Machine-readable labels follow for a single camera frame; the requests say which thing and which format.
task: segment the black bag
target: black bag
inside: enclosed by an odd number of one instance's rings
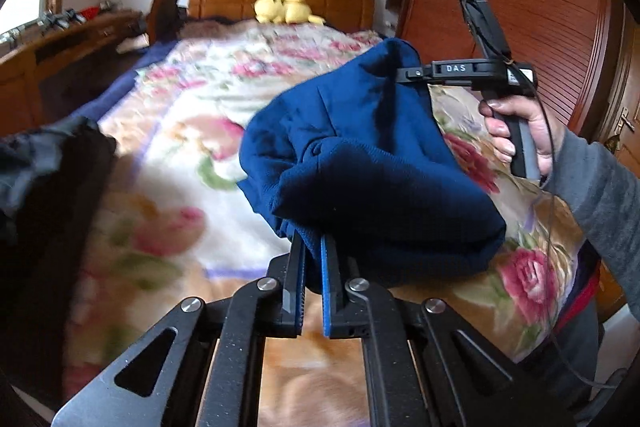
[[[0,142],[0,425],[37,425],[15,423],[8,382],[62,406],[66,316],[114,150],[85,118]]]

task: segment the bolt head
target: bolt head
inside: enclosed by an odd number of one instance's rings
[[[202,302],[197,297],[187,297],[180,303],[180,309],[185,313],[196,312],[202,306]]]
[[[277,285],[278,281],[273,277],[263,277],[259,279],[257,282],[258,290],[266,292],[269,290],[273,290]]]
[[[363,277],[356,277],[349,281],[349,288],[354,292],[364,292],[369,288],[369,281]]]
[[[427,308],[429,313],[439,314],[447,309],[447,303],[442,299],[428,299],[424,303],[424,307]]]

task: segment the blue cloth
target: blue cloth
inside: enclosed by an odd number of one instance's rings
[[[484,271],[506,229],[442,139],[427,86],[396,84],[397,68],[418,65],[387,39],[276,97],[240,149],[238,185],[280,237],[298,230],[319,262],[331,232],[385,285]]]
[[[130,70],[116,78],[98,98],[73,111],[70,117],[84,116],[89,120],[100,120],[136,85],[136,77],[138,76],[136,70],[164,60],[177,43],[178,41],[156,42],[150,46]]]

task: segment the hand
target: hand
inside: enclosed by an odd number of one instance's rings
[[[548,176],[551,173],[551,140],[549,140],[545,117],[542,115],[542,109],[540,109],[540,105],[536,100],[524,96],[508,96],[500,100],[489,100],[488,102],[483,100],[480,102],[478,111],[484,116],[484,124],[492,136],[495,155],[506,164],[511,163],[516,149],[511,140],[509,140],[510,133],[507,124],[494,118],[494,111],[504,115],[515,114],[527,120],[531,137],[536,145],[540,174]],[[547,110],[546,115],[549,119],[554,147],[557,152],[562,146],[562,140],[564,140],[565,127],[551,111]]]

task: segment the wooden nightstand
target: wooden nightstand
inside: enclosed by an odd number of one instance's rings
[[[43,89],[47,79],[134,35],[141,15],[133,10],[98,15],[68,30],[49,32],[1,57],[0,136],[65,116],[52,107],[51,87]],[[91,82],[90,74],[86,81]]]

